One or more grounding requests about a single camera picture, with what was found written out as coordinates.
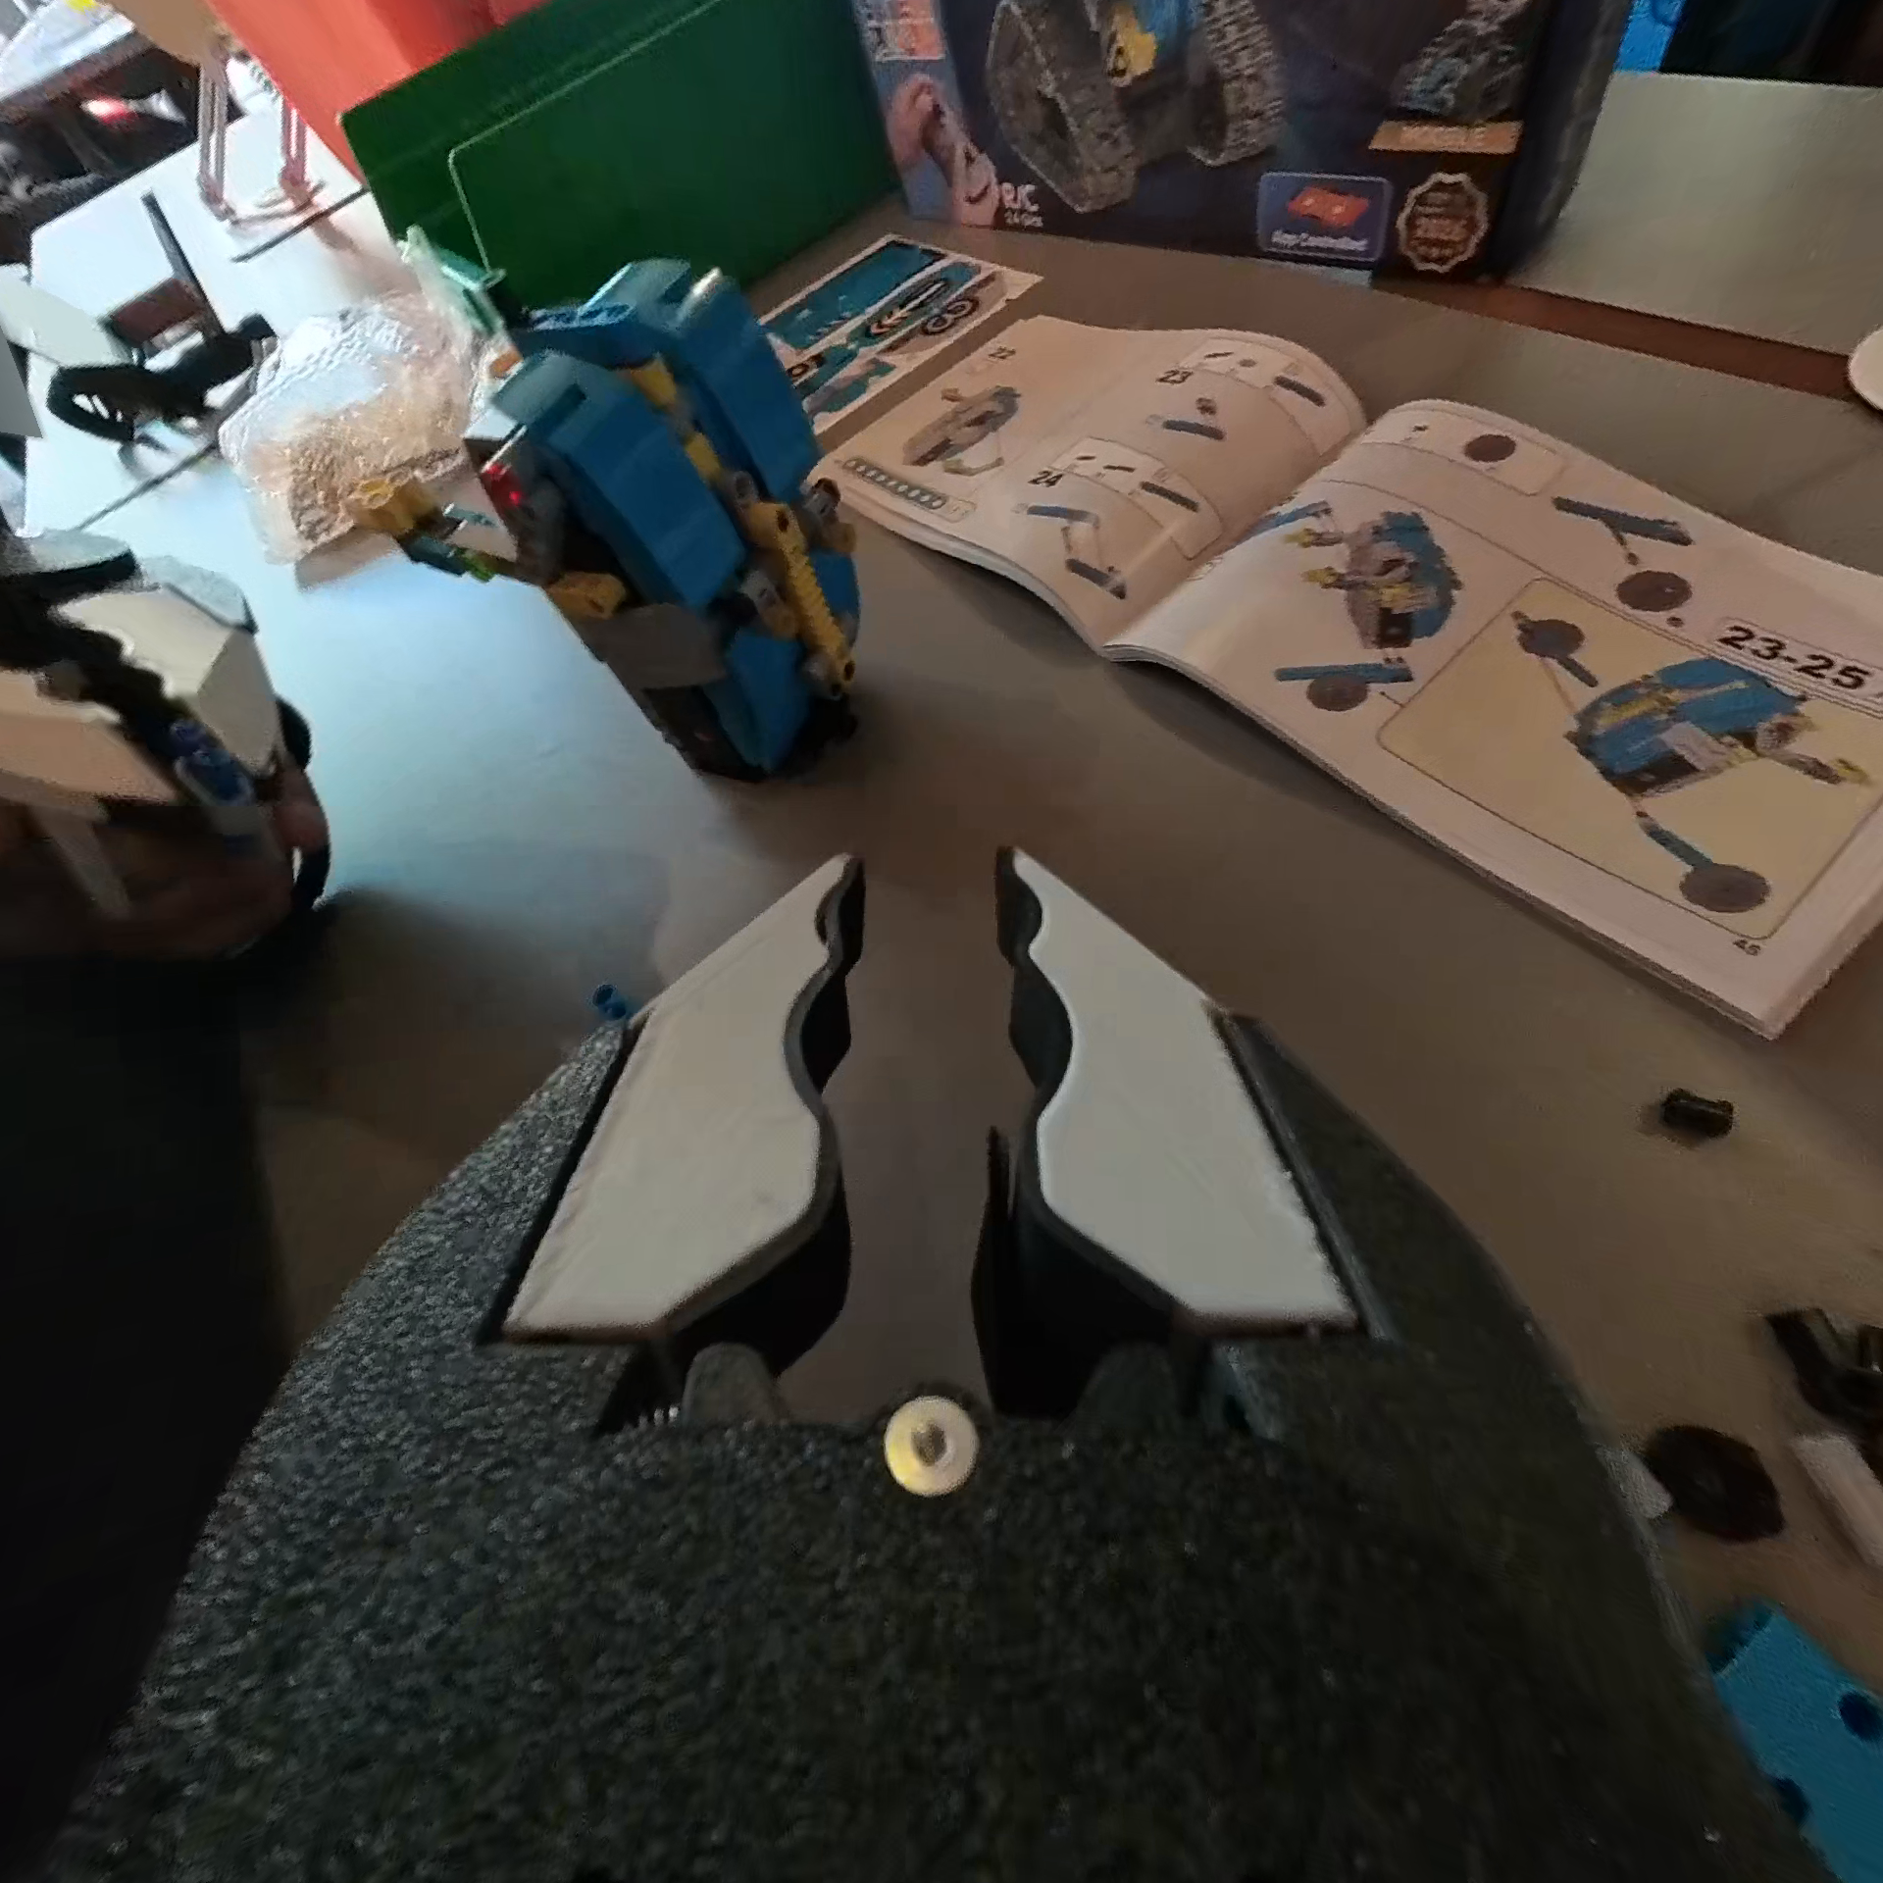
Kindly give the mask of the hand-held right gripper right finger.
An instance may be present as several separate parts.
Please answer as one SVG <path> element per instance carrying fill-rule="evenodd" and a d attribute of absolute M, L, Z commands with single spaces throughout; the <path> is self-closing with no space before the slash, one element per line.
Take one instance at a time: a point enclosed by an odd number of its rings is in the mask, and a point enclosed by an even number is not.
<path fill-rule="evenodd" d="M 1228 1037 L 1228 1014 L 1042 859 L 997 859 L 1009 1043 L 1030 1083 L 1028 1224 L 1205 1340 L 1360 1328 L 1336 1232 Z"/>

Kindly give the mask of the orange storage bin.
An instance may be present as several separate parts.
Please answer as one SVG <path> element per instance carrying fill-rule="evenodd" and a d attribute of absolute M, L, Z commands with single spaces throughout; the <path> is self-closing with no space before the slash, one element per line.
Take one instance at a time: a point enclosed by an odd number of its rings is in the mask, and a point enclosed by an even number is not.
<path fill-rule="evenodd" d="M 342 135 L 342 114 L 491 33 L 507 10 L 491 2 L 210 2 L 206 8 L 328 145 Z"/>

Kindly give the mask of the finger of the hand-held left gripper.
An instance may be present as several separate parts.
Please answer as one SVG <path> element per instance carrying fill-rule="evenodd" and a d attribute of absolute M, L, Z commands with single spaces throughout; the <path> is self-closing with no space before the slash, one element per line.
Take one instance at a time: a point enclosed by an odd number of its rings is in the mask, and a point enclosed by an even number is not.
<path fill-rule="evenodd" d="M 177 779 L 101 704 L 57 698 L 38 675 L 2 673 L 2 798 L 42 810 L 177 806 Z"/>
<path fill-rule="evenodd" d="M 148 557 L 104 590 L 59 602 L 59 620 L 112 639 L 153 675 L 183 718 L 202 724 L 257 779 L 285 751 L 277 694 L 257 622 L 228 577 L 177 557 Z"/>

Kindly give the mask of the bubble wrap bag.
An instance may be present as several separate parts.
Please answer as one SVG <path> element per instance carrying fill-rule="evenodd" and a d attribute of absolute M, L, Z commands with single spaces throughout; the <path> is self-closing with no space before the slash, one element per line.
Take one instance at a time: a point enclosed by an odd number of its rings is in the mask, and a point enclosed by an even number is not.
<path fill-rule="evenodd" d="M 520 363 L 505 278 L 410 227 L 410 282 L 297 324 L 259 365 L 218 449 L 263 557 L 295 567 L 418 492 L 473 500 L 479 427 Z"/>

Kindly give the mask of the pile of toy brick parts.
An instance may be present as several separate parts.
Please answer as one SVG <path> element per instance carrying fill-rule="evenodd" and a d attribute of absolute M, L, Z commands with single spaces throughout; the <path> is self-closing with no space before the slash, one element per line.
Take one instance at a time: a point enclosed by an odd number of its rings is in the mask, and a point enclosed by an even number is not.
<path fill-rule="evenodd" d="M 1768 1312 L 1764 1328 L 1819 1424 L 1789 1451 L 1823 1512 L 1872 1573 L 1882 1565 L 1882 1330 L 1821 1306 Z M 1678 1518 L 1717 1542 L 1776 1542 L 1778 1481 L 1746 1440 L 1666 1424 L 1613 1453 L 1648 1520 Z M 1707 1638 L 1729 1722 L 1787 1820 L 1832 1879 L 1882 1877 L 1882 1700 L 1801 1622 L 1770 1602 L 1729 1612 Z"/>

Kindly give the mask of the small white box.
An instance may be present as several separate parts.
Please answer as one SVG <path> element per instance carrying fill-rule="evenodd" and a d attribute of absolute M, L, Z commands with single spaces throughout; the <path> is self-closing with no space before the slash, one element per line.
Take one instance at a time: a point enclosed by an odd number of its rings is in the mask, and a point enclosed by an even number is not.
<path fill-rule="evenodd" d="M 218 316 L 185 247 L 181 247 L 177 229 L 157 194 L 146 190 L 140 194 L 140 202 L 169 271 L 163 280 L 132 294 L 102 316 L 102 325 L 132 359 L 146 363 L 183 345 L 224 335 L 224 320 Z"/>

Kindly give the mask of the blue toy set box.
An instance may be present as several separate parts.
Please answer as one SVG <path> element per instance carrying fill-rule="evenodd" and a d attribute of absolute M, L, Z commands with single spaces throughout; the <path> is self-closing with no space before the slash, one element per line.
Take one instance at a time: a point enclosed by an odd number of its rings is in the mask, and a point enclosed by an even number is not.
<path fill-rule="evenodd" d="M 1501 278 L 1558 223 L 1621 2 L 854 2 L 909 210 Z"/>

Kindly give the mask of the green storage bin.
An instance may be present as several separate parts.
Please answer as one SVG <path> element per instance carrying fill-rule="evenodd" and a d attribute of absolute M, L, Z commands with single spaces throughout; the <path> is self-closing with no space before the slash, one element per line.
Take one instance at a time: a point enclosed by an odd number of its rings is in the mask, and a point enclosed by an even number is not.
<path fill-rule="evenodd" d="M 342 112 L 393 235 L 534 310 L 624 265 L 752 286 L 897 172 L 850 4 L 536 4 Z"/>

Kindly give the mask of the instruction booklet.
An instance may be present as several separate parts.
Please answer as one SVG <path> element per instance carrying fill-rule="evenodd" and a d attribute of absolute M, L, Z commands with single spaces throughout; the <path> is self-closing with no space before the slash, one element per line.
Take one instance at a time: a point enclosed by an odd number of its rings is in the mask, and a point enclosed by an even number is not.
<path fill-rule="evenodd" d="M 1880 930 L 1880 577 L 1515 418 L 1040 316 L 816 473 L 1764 1037 Z"/>

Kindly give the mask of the sticker sheet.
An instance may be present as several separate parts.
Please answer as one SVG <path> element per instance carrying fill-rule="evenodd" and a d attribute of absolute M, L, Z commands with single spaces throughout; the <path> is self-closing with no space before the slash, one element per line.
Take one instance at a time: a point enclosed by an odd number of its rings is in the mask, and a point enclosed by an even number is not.
<path fill-rule="evenodd" d="M 879 237 L 763 314 L 762 327 L 822 439 L 1040 280 L 966 251 Z"/>

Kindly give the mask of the toy brick robot model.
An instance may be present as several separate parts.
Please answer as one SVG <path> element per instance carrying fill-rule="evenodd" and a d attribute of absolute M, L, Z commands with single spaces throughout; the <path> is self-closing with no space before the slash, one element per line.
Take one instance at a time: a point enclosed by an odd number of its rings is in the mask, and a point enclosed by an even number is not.
<path fill-rule="evenodd" d="M 856 531 L 742 286 L 650 257 L 530 308 L 450 251 L 440 286 L 516 357 L 483 508 L 403 473 L 355 480 L 350 520 L 418 565 L 542 592 L 695 773 L 789 779 L 850 739 Z"/>

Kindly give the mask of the person's left hand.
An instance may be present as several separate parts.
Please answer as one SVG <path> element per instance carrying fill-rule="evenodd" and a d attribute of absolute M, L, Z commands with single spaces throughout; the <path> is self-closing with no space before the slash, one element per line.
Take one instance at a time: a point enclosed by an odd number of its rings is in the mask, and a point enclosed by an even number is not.
<path fill-rule="evenodd" d="M 238 853 L 195 812 L 134 808 L 101 830 L 130 900 L 102 912 L 73 881 L 36 820 L 2 810 L 2 961 L 175 965 L 232 959 L 293 912 L 297 873 L 328 847 L 308 771 L 285 763 L 269 800 L 277 853 Z"/>

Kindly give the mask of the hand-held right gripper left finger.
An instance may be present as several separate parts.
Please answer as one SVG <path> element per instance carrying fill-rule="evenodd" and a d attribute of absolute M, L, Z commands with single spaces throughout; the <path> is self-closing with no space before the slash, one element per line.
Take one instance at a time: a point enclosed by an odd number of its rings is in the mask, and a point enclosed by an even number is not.
<path fill-rule="evenodd" d="M 673 1343 L 836 1218 L 865 865 L 836 855 L 648 1002 L 526 1240 L 508 1343 Z"/>

